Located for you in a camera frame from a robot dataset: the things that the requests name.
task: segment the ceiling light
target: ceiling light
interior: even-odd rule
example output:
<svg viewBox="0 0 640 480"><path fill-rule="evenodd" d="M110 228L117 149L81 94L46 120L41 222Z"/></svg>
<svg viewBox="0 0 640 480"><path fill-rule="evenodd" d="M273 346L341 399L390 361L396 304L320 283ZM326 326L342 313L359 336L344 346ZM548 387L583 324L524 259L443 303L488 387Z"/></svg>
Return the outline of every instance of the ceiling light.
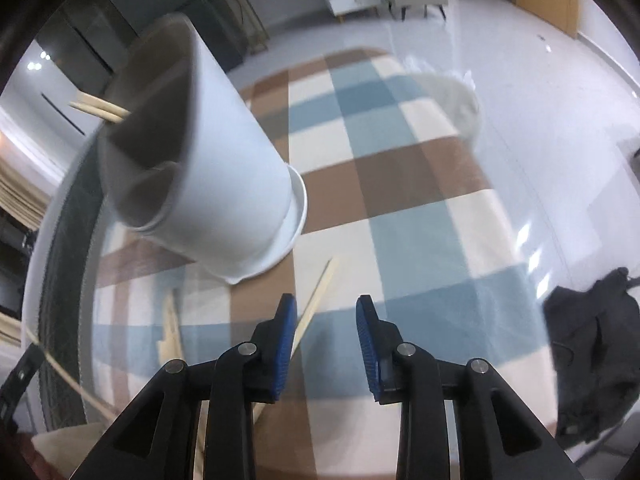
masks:
<svg viewBox="0 0 640 480"><path fill-rule="evenodd" d="M540 283L538 283L538 286L536 288L536 297L538 299L542 298L542 296L545 295L545 292L549 290L550 277L551 275L547 273L547 275L544 278L542 278L542 280L540 280Z"/></svg>
<svg viewBox="0 0 640 480"><path fill-rule="evenodd" d="M540 253L542 250L538 249L535 253L531 255L529 258L529 273L532 273L540 264Z"/></svg>
<svg viewBox="0 0 640 480"><path fill-rule="evenodd" d="M518 237L516 238L516 247L522 247L524 242L529 239L529 229L531 224L526 224L520 231L518 231Z"/></svg>

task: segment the white floor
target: white floor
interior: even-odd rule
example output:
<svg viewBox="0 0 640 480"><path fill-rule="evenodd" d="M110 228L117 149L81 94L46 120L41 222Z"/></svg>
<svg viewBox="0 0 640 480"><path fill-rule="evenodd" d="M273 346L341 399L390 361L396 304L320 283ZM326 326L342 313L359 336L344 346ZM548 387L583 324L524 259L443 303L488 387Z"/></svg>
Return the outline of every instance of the white floor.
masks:
<svg viewBox="0 0 640 480"><path fill-rule="evenodd" d="M611 269L640 274L640 185L630 154L640 147L640 102L578 41L505 0L455 0L445 24L409 10L298 28L230 74L238 88L322 54L373 46L417 57L439 72L471 70L484 107L476 156L500 194L541 296L584 289ZM527 228L522 231L521 239Z"/></svg>

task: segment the plaid rug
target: plaid rug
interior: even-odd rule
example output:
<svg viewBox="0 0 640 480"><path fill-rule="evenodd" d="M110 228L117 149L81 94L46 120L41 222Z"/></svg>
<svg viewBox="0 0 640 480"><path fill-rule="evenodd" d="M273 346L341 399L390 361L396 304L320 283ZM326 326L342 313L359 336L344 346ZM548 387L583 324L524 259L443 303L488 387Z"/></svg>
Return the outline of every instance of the plaid rug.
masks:
<svg viewBox="0 0 640 480"><path fill-rule="evenodd" d="M283 292L302 312L338 256L282 400L256 425L259 478L395 478L400 407L369 393L354 313L361 294L435 357L488 359L553 431L545 325L510 222L469 149L398 61L378 50L339 52L241 95L304 177L303 234L274 269L229 287L113 221L94 299L97 394L121 410L158 370L162 302L172 290L194 364L249 339ZM455 431L450 437L456 462Z"/></svg>

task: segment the chopstick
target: chopstick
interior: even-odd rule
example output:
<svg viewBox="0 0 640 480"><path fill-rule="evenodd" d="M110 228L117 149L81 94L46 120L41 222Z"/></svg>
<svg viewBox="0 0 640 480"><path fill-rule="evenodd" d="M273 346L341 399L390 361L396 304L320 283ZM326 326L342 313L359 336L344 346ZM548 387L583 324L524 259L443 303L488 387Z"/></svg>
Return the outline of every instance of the chopstick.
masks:
<svg viewBox="0 0 640 480"><path fill-rule="evenodd" d="M70 102L69 106L111 123L119 123L129 115L128 110L84 92L78 92L78 101Z"/></svg>
<svg viewBox="0 0 640 480"><path fill-rule="evenodd" d="M42 350L47 363L58 373L58 375L68 384L73 391L75 391L80 397L82 397L91 407L93 407L96 411L98 411L108 422L113 422L116 420L116 413L112 406L108 405L105 401L101 399L97 399L97 397L92 396L88 391L86 391L78 382L60 365L58 361L54 359L54 357L47 352L44 347L38 341L38 338L33 335L33 332L26 328L27 337L31 340L32 343L36 343Z"/></svg>
<svg viewBox="0 0 640 480"><path fill-rule="evenodd" d="M305 311L302 313L302 316L300 317L300 321L296 326L296 331L293 335L293 345L291 346L292 357L293 357L293 354L296 352L298 345L300 344L300 340L302 339L302 336L305 335L306 329L311 323L311 320L313 319L313 316L316 313L316 310L318 310L320 301L322 300L322 297L326 293L326 290L328 289L329 284L331 283L331 280L334 277L335 269L337 268L337 266L338 266L338 258L331 258L327 262L326 266L324 267L324 270L322 271L320 280L318 280L318 284L316 285L316 288L311 294L311 298L309 298L309 302L306 304ZM261 402L256 402L254 404L254 424L255 424L255 421L258 420L258 417L262 413L262 410L264 409L265 406L266 404L263 404Z"/></svg>

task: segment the black bag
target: black bag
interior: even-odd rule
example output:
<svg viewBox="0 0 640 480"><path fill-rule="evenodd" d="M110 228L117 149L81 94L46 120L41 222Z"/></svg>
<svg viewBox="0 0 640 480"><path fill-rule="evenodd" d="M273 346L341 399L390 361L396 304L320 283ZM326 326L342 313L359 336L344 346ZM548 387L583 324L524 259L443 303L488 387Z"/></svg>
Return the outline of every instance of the black bag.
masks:
<svg viewBox="0 0 640 480"><path fill-rule="evenodd" d="M563 449L615 426L640 393L640 310L628 269L613 270L587 292L556 287L545 301L558 374Z"/></svg>

